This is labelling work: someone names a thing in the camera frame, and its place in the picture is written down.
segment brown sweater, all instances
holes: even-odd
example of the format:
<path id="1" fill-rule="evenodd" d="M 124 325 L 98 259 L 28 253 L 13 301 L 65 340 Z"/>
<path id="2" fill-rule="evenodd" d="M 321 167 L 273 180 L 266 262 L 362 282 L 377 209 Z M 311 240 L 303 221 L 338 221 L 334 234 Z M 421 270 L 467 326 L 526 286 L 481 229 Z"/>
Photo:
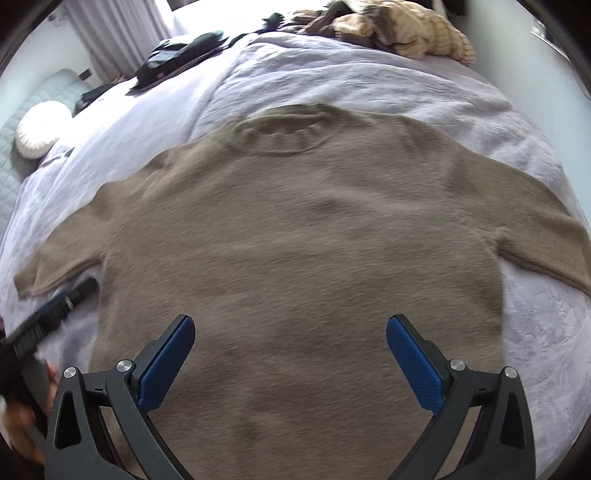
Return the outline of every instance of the brown sweater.
<path id="1" fill-rule="evenodd" d="M 591 291 L 584 228 L 531 176 L 403 116 L 288 106 L 103 186 L 15 284 L 103 265 L 92 370 L 195 319 L 152 415 L 195 478 L 379 479 L 429 419 L 387 319 L 497 371 L 497 255 Z"/>

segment round cushion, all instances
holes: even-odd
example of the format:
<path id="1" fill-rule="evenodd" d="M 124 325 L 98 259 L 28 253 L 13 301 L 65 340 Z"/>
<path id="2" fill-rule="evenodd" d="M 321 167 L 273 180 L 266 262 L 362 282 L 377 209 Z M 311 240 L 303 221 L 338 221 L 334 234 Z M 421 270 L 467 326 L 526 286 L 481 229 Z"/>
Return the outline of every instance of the round cushion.
<path id="1" fill-rule="evenodd" d="M 25 158 L 41 158 L 63 135 L 72 121 L 72 112 L 61 102 L 42 102 L 31 107 L 18 124 L 14 142 Z"/>

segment ribbed neckline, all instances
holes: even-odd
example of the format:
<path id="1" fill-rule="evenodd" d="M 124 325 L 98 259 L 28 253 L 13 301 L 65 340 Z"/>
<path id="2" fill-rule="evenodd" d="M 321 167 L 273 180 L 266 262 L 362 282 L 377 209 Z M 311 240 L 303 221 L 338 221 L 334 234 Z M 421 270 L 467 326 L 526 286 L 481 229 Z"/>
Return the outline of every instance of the ribbed neckline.
<path id="1" fill-rule="evenodd" d="M 340 127 L 342 110 L 330 105 L 288 105 L 237 123 L 227 143 L 240 151 L 290 155 L 311 150 Z"/>

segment blue gripper pad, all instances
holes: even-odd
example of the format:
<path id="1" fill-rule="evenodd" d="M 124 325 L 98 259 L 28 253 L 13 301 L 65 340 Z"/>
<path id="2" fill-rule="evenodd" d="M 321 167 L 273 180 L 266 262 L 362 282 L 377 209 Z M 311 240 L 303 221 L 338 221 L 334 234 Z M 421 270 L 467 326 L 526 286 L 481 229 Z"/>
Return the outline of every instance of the blue gripper pad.
<path id="1" fill-rule="evenodd" d="M 191 317 L 185 317 L 138 381 L 138 405 L 141 411 L 148 413 L 162 405 L 194 341 L 195 324 Z"/>
<path id="2" fill-rule="evenodd" d="M 437 414 L 443 406 L 443 382 L 420 345 L 396 316 L 388 320 L 386 340 L 419 404 Z"/>

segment silver screw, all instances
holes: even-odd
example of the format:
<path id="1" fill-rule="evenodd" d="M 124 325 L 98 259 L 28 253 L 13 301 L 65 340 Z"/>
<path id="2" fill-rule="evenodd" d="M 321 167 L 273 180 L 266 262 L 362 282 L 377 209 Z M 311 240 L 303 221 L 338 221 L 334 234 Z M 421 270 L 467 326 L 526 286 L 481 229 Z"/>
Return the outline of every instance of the silver screw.
<path id="1" fill-rule="evenodd" d="M 505 375 L 509 378 L 517 378 L 517 370 L 515 370 L 515 368 L 513 367 L 507 367 L 505 368 Z"/>
<path id="2" fill-rule="evenodd" d="M 131 368 L 130 360 L 122 360 L 117 364 L 117 370 L 120 372 L 127 372 Z"/>
<path id="3" fill-rule="evenodd" d="M 464 360 L 458 360 L 457 358 L 450 360 L 449 366 L 452 368 L 452 370 L 455 370 L 456 372 L 462 372 L 466 369 L 466 364 L 464 363 Z"/>
<path id="4" fill-rule="evenodd" d="M 76 367 L 68 367 L 64 370 L 64 377 L 72 378 L 74 375 L 76 375 Z"/>

